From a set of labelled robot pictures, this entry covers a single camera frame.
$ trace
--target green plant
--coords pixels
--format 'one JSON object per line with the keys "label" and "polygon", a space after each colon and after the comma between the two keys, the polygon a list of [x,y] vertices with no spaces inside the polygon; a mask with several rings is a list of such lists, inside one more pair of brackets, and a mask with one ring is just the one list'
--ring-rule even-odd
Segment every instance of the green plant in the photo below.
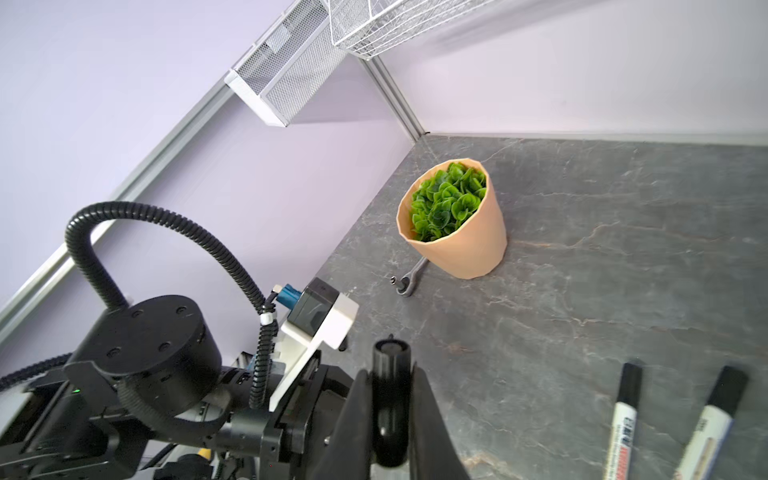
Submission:
{"label": "green plant", "polygon": [[414,240],[431,242],[458,230],[480,208],[485,190],[481,171],[457,163],[425,180],[412,197]]}

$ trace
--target marker label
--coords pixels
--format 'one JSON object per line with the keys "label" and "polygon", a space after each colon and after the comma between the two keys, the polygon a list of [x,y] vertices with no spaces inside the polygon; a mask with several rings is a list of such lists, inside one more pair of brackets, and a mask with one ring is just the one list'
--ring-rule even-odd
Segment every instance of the marker label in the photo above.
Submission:
{"label": "marker label", "polygon": [[611,423],[611,444],[608,446],[608,457],[605,460],[603,480],[627,479],[636,421],[637,410],[626,403],[619,402],[616,404],[614,420]]}
{"label": "marker label", "polygon": [[731,423],[733,419],[723,410],[705,406],[673,479],[704,480],[709,476]]}

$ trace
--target wrench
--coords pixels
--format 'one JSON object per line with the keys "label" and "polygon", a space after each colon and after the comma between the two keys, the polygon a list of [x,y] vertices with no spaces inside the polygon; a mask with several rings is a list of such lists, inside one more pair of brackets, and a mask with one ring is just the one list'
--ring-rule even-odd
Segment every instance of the wrench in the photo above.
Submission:
{"label": "wrench", "polygon": [[399,295],[411,296],[413,290],[416,288],[416,282],[419,280],[417,276],[422,270],[424,270],[427,262],[429,262],[427,257],[422,257],[421,260],[419,260],[419,262],[411,269],[411,271],[402,277],[402,279],[397,280],[396,276],[393,276],[389,279],[389,282],[395,286]]}

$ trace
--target peach flower pot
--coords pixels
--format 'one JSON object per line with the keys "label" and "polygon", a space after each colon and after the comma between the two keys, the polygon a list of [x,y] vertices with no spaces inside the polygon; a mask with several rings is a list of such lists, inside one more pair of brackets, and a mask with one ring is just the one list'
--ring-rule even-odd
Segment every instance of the peach flower pot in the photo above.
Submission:
{"label": "peach flower pot", "polygon": [[[422,182],[434,177],[438,170],[448,170],[451,162],[473,167],[485,174],[488,188],[485,198],[477,211],[454,233],[432,242],[413,240],[415,234],[410,215],[413,192],[419,189]],[[397,229],[400,236],[430,262],[462,279],[476,278],[489,273],[502,261],[507,248],[507,229],[502,211],[498,208],[491,176],[480,162],[469,158],[435,165],[413,182],[406,195],[400,200],[397,210]]]}

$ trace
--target white wire basket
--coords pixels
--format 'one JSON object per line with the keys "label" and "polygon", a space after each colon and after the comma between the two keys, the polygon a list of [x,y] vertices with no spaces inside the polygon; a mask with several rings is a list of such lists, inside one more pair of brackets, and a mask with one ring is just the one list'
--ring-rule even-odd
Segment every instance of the white wire basket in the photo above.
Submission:
{"label": "white wire basket", "polygon": [[224,81],[267,125],[286,127],[339,66],[324,0],[297,0]]}
{"label": "white wire basket", "polygon": [[333,44],[370,60],[494,0],[329,0]]}

